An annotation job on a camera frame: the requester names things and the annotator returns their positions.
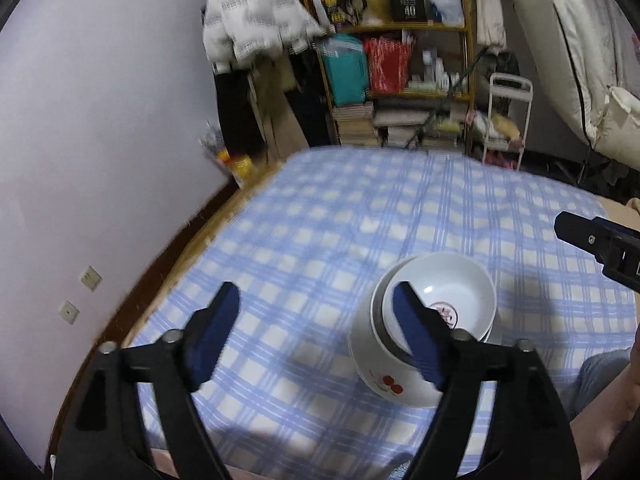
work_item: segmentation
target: stacked bowl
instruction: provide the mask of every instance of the stacked bowl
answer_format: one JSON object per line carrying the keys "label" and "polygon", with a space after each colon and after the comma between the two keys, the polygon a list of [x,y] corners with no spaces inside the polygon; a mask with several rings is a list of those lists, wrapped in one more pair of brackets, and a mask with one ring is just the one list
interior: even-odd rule
{"label": "stacked bowl", "polygon": [[349,335],[362,380],[381,397],[407,406],[437,406],[440,392],[425,381],[393,311],[393,291],[409,282],[425,308],[478,341],[500,344],[494,282],[475,260],[455,253],[411,256],[389,269],[360,303]]}

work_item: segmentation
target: electrical outlet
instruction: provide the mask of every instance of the electrical outlet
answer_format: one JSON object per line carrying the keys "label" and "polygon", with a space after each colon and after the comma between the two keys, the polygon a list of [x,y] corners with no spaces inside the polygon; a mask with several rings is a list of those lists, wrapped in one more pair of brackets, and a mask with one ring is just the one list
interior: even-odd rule
{"label": "electrical outlet", "polygon": [[93,267],[87,267],[85,272],[82,273],[82,276],[80,276],[80,282],[91,292],[100,285],[101,281],[102,276],[98,274]]}
{"label": "electrical outlet", "polygon": [[69,325],[73,325],[76,317],[78,317],[78,314],[80,314],[80,311],[73,306],[73,303],[71,303],[70,301],[65,301],[65,303],[60,305],[58,313],[60,314],[60,317],[62,319],[69,323]]}

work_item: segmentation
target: screw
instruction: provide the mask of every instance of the screw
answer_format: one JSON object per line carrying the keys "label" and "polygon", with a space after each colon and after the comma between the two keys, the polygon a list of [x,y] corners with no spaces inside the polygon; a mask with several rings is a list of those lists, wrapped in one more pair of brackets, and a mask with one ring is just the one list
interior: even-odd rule
{"label": "screw", "polygon": [[536,349],[536,346],[528,339],[518,339],[516,346],[523,352],[533,352]]}
{"label": "screw", "polygon": [[451,331],[451,337],[456,341],[471,341],[473,336],[463,328],[454,328]]}
{"label": "screw", "polygon": [[177,328],[172,328],[171,330],[167,330],[164,334],[162,334],[162,341],[165,343],[175,343],[182,339],[182,330]]}
{"label": "screw", "polygon": [[98,347],[98,350],[100,351],[101,354],[110,354],[117,347],[118,345],[116,345],[116,343],[114,343],[113,341],[105,341]]}

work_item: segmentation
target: puffer jacket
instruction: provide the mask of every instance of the puffer jacket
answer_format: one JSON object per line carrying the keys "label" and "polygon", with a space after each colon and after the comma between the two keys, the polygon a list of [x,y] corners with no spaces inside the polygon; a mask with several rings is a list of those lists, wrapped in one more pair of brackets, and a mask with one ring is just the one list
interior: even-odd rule
{"label": "puffer jacket", "polygon": [[203,41],[219,72],[247,67],[257,54],[300,52],[323,33],[298,0],[207,0]]}

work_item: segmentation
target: brown baseboard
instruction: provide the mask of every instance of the brown baseboard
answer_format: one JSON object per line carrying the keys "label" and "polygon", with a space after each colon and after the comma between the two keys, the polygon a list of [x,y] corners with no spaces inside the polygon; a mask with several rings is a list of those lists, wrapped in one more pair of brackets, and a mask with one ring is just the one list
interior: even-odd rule
{"label": "brown baseboard", "polygon": [[206,222],[218,211],[227,200],[231,198],[233,193],[238,190],[238,184],[234,180],[230,180],[220,192],[213,196],[207,204],[194,216],[188,224],[175,236],[166,249],[156,258],[142,275],[136,286],[125,298],[122,304],[116,310],[116,313],[107,323],[100,337],[95,341],[91,351],[87,354],[78,373],[76,374],[69,391],[66,393],[65,400],[62,402],[60,412],[56,417],[56,422],[51,432],[49,447],[47,448],[47,456],[45,459],[45,475],[52,478],[51,465],[49,457],[56,453],[60,434],[62,433],[62,425],[66,419],[71,399],[73,398],[80,377],[84,373],[90,358],[94,355],[95,350],[104,341],[115,341],[121,343],[133,328],[134,323],[142,316],[149,304],[154,300],[158,291],[164,283],[165,277],[169,274],[176,261],[184,251],[189,241],[198,233]]}

